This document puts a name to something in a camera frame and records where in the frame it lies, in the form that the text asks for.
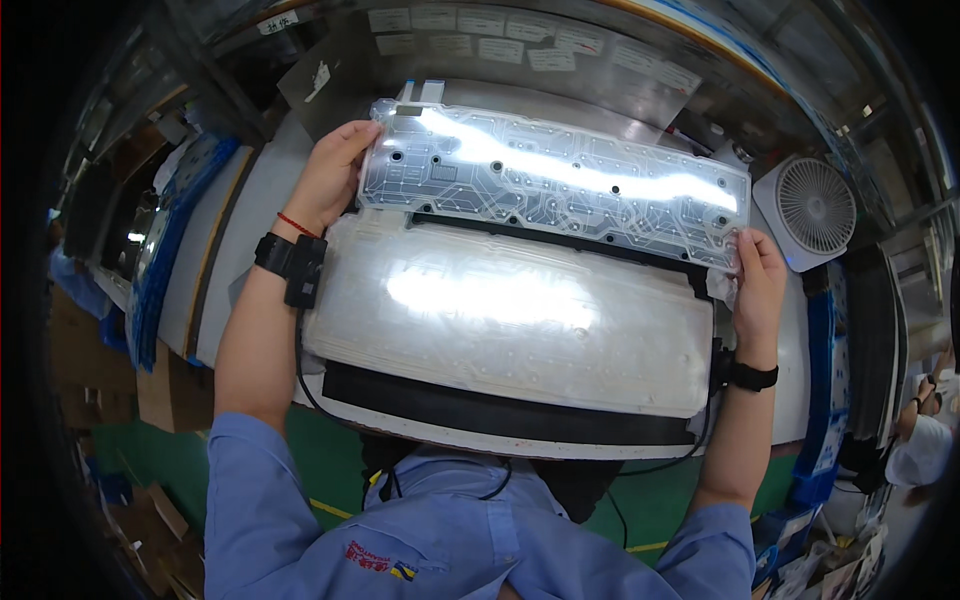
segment black wrist strap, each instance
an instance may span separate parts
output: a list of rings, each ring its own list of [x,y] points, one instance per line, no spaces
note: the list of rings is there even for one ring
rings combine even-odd
[[[296,244],[291,244],[274,233],[267,233],[256,246],[253,264],[287,280],[283,296],[287,305],[310,310],[317,302],[325,255],[325,240],[301,235]]]
[[[275,233],[268,232],[256,245],[256,258],[253,264],[286,279],[288,278],[287,263],[290,261],[293,249],[293,244]]]
[[[758,371],[741,363],[733,363],[730,382],[738,388],[759,392],[777,385],[777,373],[779,372],[780,366],[774,367],[772,371]]]

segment cardboard box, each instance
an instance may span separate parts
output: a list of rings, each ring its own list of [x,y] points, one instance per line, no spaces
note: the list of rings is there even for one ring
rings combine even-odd
[[[187,530],[186,519],[174,507],[174,503],[163,492],[163,488],[155,481],[147,488],[147,493],[154,501],[157,514],[160,515],[170,531],[177,536],[177,539],[183,541],[183,536],[186,535]]]
[[[204,597],[204,544],[156,482],[133,487],[133,503],[102,503],[113,532],[150,589],[184,600]]]
[[[213,370],[194,367],[156,341],[154,372],[136,376],[140,419],[171,433],[213,424]]]
[[[142,488],[133,488],[133,504],[117,506],[104,503],[113,533],[147,586],[157,595],[170,591],[170,582],[160,557],[177,543],[177,538],[156,512],[154,502]]]
[[[57,394],[60,396],[60,411],[63,424],[76,429],[89,429],[100,424],[97,404],[88,401],[86,388],[75,383],[57,382]]]
[[[204,598],[204,542],[191,536],[160,559],[167,581],[180,600]]]
[[[133,395],[97,390],[97,409],[104,424],[129,423],[133,420]]]
[[[50,314],[50,363],[58,384],[134,394],[136,372],[130,356],[100,341],[100,322],[59,286],[53,288]]]

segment person in white shirt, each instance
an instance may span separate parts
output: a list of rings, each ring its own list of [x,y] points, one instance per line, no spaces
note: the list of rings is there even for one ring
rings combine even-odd
[[[952,360],[953,348],[948,348],[937,362],[934,381],[940,371]],[[943,407],[943,397],[934,393],[936,385],[925,379],[915,397],[900,411],[896,432],[898,439],[890,452],[884,475],[895,486],[913,488],[906,504],[914,506],[927,500],[947,466],[953,447],[953,431],[934,419]]]

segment person's left hand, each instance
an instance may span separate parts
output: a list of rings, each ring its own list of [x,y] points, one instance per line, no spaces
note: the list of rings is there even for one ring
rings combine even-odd
[[[924,380],[920,382],[920,387],[917,390],[917,397],[920,400],[926,400],[926,397],[929,396],[930,392],[933,392],[933,390],[935,390],[936,387],[937,387],[936,385],[930,383],[929,381],[926,380],[926,377],[924,377]]]
[[[353,199],[364,153],[380,129],[376,121],[350,121],[317,142],[283,214],[321,235]]]

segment hand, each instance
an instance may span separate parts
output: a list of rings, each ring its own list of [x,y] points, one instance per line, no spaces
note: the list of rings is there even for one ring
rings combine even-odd
[[[937,388],[936,384],[930,383],[926,377],[920,382],[920,388],[917,390],[917,397],[920,400],[926,400],[927,396],[930,396],[930,392],[933,392]]]
[[[786,264],[774,241],[756,229],[740,232],[737,251],[741,272],[733,306],[736,361],[759,371],[770,371],[777,366]]]
[[[376,121],[350,121],[317,142],[283,214],[321,235],[353,199],[367,147],[380,134]],[[277,220],[274,233],[296,241],[300,232]]]

